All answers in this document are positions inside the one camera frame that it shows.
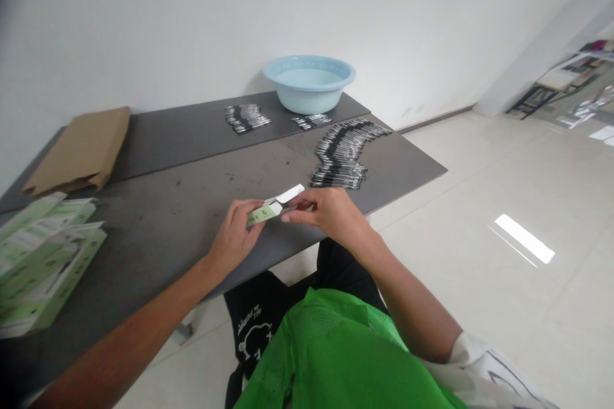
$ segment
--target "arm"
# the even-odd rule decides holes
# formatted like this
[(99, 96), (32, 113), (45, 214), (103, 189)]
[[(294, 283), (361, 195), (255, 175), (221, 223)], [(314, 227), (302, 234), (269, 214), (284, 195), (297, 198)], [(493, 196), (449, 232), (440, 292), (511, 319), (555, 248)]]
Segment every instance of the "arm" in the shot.
[(207, 257), (82, 355), (32, 408), (112, 408), (181, 320), (249, 254), (264, 222), (246, 230), (261, 200), (234, 201)]
[(344, 189), (306, 190), (289, 204), (297, 210), (284, 214), (282, 220), (318, 227), (369, 271), (413, 354), (432, 362), (448, 362), (461, 327), (390, 252)]

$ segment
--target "table leg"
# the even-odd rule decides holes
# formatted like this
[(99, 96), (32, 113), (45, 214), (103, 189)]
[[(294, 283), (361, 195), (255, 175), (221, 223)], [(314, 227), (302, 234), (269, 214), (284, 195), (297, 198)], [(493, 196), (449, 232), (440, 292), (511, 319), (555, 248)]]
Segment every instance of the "table leg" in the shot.
[(173, 331), (172, 337), (179, 345), (183, 345), (190, 340), (190, 337), (192, 337), (193, 334), (194, 330), (192, 328), (192, 323), (188, 324), (187, 326), (183, 323), (179, 323), (179, 326), (177, 326), (177, 328)]

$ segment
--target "pile of pen refills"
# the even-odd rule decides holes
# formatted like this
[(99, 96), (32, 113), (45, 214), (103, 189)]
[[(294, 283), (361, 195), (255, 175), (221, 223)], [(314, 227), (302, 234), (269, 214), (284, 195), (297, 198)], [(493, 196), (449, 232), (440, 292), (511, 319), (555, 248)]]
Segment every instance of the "pile of pen refills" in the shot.
[(315, 149), (322, 163), (311, 179), (311, 186), (359, 189), (366, 178), (366, 167), (358, 162), (365, 144), (391, 133), (364, 118), (333, 126)]
[(311, 128), (317, 128), (318, 126), (330, 123), (332, 120), (328, 115), (304, 115), (302, 117), (292, 118), (292, 121), (303, 128), (305, 131)]
[(230, 105), (226, 107), (226, 121), (234, 131), (241, 134), (271, 122), (260, 113), (258, 104)]

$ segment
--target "white wall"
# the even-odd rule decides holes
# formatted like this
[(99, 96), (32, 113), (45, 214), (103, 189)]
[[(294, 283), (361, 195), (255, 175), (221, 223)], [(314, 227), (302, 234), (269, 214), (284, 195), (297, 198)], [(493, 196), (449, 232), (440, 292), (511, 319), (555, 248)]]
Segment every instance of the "white wall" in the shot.
[(352, 63), (348, 93), (395, 128), (470, 105), (567, 0), (1, 2), (3, 190), (76, 114), (264, 91), (285, 54)]
[(613, 19), (614, 0), (569, 0), (492, 83), (474, 110), (485, 116), (505, 112), (552, 66), (571, 57), (586, 42), (605, 38), (600, 34), (612, 33), (607, 25)]

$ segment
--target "brown paper bag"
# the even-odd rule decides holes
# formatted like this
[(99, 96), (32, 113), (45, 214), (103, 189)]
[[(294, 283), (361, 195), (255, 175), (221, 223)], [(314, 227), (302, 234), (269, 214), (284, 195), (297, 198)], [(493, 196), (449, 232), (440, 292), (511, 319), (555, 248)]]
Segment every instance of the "brown paper bag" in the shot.
[(38, 197), (91, 185), (100, 190), (111, 176), (129, 121), (129, 107), (75, 117), (38, 165), (23, 193)]

